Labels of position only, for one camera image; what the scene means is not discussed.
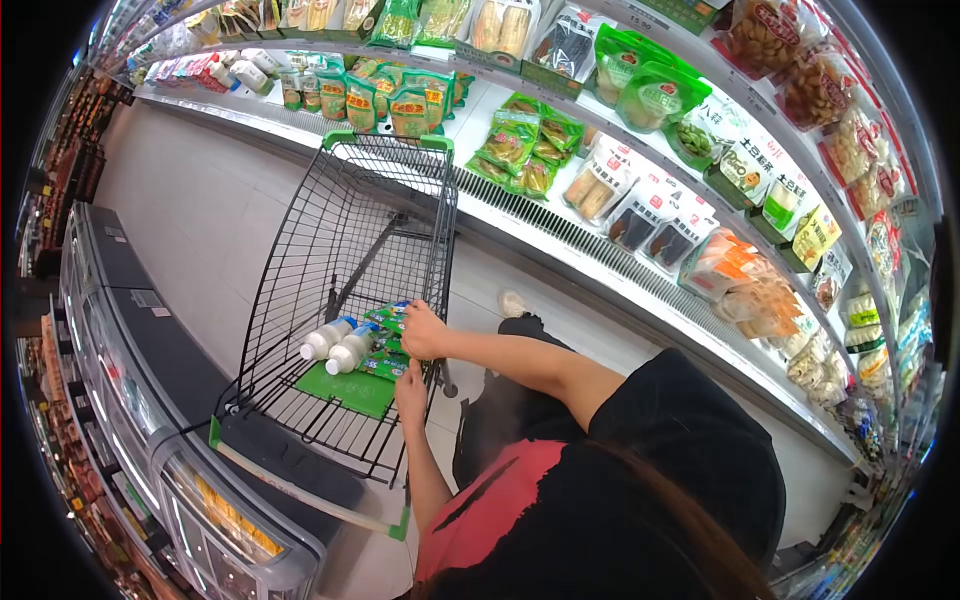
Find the packaged corn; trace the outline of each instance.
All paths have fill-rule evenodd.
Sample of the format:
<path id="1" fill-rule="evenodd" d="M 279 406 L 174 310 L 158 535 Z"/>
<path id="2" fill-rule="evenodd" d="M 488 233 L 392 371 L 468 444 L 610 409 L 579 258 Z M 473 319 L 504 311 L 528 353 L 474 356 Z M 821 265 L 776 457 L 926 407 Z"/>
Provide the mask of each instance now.
<path id="1" fill-rule="evenodd" d="M 470 0 L 423 0 L 417 43 L 452 48 L 470 10 Z"/>
<path id="2" fill-rule="evenodd" d="M 417 20 L 419 8 L 420 0 L 386 0 L 380 20 L 367 43 L 370 46 L 409 50 L 420 26 Z"/>
<path id="3" fill-rule="evenodd" d="M 540 0 L 474 0 L 470 45 L 523 58 L 540 21 Z"/>

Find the shelf light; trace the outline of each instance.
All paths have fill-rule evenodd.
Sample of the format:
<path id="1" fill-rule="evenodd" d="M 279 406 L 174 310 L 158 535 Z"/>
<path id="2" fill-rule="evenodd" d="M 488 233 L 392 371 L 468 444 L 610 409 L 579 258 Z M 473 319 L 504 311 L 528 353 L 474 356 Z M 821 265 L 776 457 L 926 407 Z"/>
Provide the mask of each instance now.
<path id="1" fill-rule="evenodd" d="M 147 494 L 147 497 L 150 498 L 151 504 L 153 504 L 157 510 L 160 510 L 160 505 L 157 504 L 156 498 L 150 493 L 150 488 L 147 487 L 146 482 L 143 481 L 143 478 L 140 477 L 140 472 L 133 467 L 133 463 L 130 460 L 130 457 L 127 456 L 127 450 L 124 449 L 123 445 L 120 444 L 120 438 L 117 437 L 117 434 L 113 434 L 113 443 L 117 446 L 117 450 L 120 451 L 120 457 L 123 458 L 123 462 L 127 464 L 127 467 L 130 468 L 130 472 L 133 473 L 133 477 L 140 483 L 140 486 L 143 488 L 143 492 Z"/>

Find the packaged meatballs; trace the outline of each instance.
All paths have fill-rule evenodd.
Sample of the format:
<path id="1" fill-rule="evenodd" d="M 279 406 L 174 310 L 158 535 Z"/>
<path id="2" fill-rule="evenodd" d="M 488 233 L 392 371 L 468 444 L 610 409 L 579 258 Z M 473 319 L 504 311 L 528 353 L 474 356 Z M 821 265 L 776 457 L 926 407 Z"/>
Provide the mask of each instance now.
<path id="1" fill-rule="evenodd" d="M 680 213 L 680 203 L 670 198 L 669 188 L 640 180 L 607 219 L 604 229 L 614 244 L 636 252 L 663 223 Z"/>
<path id="2" fill-rule="evenodd" d="M 736 0 L 725 41 L 733 62 L 757 80 L 789 66 L 827 32 L 826 24 L 806 2 Z"/>
<path id="3" fill-rule="evenodd" d="M 831 47 L 797 58 L 787 67 L 783 111 L 802 132 L 836 123 L 853 105 L 859 81 Z"/>

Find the supermarket aisle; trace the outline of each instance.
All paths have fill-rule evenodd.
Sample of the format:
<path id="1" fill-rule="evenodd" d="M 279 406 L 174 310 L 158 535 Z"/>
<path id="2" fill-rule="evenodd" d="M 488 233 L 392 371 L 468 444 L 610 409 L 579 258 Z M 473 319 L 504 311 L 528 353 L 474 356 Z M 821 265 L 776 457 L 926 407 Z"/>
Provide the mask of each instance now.
<path id="1" fill-rule="evenodd" d="M 263 264 L 303 168 L 139 102 L 114 117 L 105 145 L 108 162 L 96 204 L 117 211 L 173 312 L 234 376 Z M 462 239 L 454 256 L 450 324 L 495 331 L 502 286 L 523 294 L 547 331 L 619 372 L 632 371 L 660 350 Z M 452 374 L 460 396 L 438 394 L 427 423 L 431 447 L 451 485 L 459 400 L 477 397 L 483 372 L 454 362 Z M 741 403 L 770 432 L 780 460 L 787 489 L 780 546 L 815 543 L 836 513 L 849 473 L 773 417 Z M 401 490 L 371 486 L 360 510 L 394 519 L 402 501 Z M 344 533 L 330 548 L 323 597 L 391 598 L 410 586 L 413 525 L 406 544 L 353 528 Z"/>

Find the shopping cart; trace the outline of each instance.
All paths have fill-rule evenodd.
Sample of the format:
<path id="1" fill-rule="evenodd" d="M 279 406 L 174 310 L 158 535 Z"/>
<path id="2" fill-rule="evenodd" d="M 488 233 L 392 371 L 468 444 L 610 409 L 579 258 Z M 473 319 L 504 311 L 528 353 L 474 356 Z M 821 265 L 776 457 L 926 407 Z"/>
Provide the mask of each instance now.
<path id="1" fill-rule="evenodd" d="M 210 445 L 242 468 L 321 511 L 400 540 L 409 492 L 398 525 L 361 515 L 229 447 L 220 439 L 220 420 L 256 411 L 356 476 L 394 486 L 403 436 L 392 390 L 382 418 L 354 410 L 343 397 L 305 391 L 298 382 L 316 363 L 304 361 L 299 350 L 320 325 L 340 316 L 359 321 L 396 300 L 422 298 L 446 320 L 457 213 L 452 150 L 452 142 L 439 136 L 326 135 L 276 235 L 240 373 L 210 426 Z M 445 361 L 426 366 L 424 383 L 428 414 L 437 387 L 456 396 Z"/>

